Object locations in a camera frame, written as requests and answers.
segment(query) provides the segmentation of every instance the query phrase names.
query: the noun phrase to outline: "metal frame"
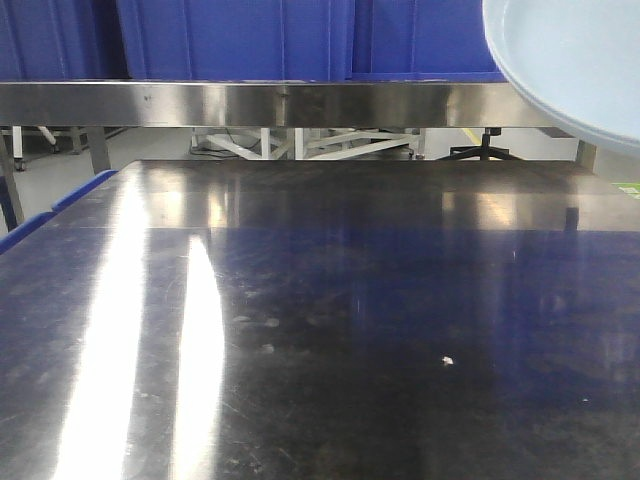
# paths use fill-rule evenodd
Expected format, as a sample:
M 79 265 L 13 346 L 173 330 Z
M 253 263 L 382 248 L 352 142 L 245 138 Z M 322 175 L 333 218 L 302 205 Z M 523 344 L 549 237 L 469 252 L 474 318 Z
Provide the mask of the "metal frame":
M 261 159 L 282 153 L 270 148 L 275 127 L 296 129 L 297 140 L 304 128 L 553 127 L 508 83 L 443 82 L 5 82 L 0 125 L 90 127 L 96 173 L 111 168 L 102 128 L 110 126 L 261 128 Z M 426 130 L 421 134 L 416 158 L 424 158 Z M 304 158 L 304 144 L 294 144 Z M 578 160 L 592 168 L 592 158 L 595 147 L 581 144 Z

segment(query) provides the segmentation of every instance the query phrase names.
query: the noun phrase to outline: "white floor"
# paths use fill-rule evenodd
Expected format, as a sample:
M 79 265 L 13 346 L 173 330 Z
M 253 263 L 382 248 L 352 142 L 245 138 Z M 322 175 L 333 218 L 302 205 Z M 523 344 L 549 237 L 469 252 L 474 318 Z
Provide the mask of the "white floor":
M 476 135 L 482 130 L 474 129 Z M 193 159 L 206 158 L 189 155 L 191 130 L 188 128 L 136 128 L 127 130 L 108 141 L 113 168 L 121 169 L 135 159 Z M 459 129 L 429 131 L 428 158 L 447 155 L 449 147 L 469 145 L 470 140 Z M 505 129 L 496 146 L 511 149 L 514 155 L 529 160 L 573 160 L 577 141 L 550 138 L 534 129 Z M 50 209 L 53 201 L 86 182 L 93 176 L 89 151 L 80 155 L 65 151 L 48 153 L 44 139 L 25 140 L 26 172 L 16 174 L 16 182 L 26 217 Z M 397 149 L 372 158 L 408 158 L 408 150 Z M 600 151 L 596 174 L 612 182 L 640 182 L 640 159 Z M 0 235 L 6 232 L 0 222 Z

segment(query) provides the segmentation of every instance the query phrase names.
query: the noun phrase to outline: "stainless steel table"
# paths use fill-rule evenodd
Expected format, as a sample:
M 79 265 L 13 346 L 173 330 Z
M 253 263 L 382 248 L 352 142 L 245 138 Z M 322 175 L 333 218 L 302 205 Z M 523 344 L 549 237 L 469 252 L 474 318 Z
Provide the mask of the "stainless steel table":
M 0 478 L 637 478 L 639 261 L 572 163 L 136 162 L 0 257 Z

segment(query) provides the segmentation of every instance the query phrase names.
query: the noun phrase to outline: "blue plastic crate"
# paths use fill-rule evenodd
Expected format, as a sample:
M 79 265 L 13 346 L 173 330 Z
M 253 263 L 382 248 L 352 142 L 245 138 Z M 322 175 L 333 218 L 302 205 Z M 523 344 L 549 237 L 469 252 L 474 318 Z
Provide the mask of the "blue plastic crate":
M 353 79 L 504 81 L 482 0 L 356 0 Z
M 0 1 L 0 80 L 126 78 L 115 1 Z
M 118 0 L 129 73 L 159 80 L 350 77 L 355 0 Z

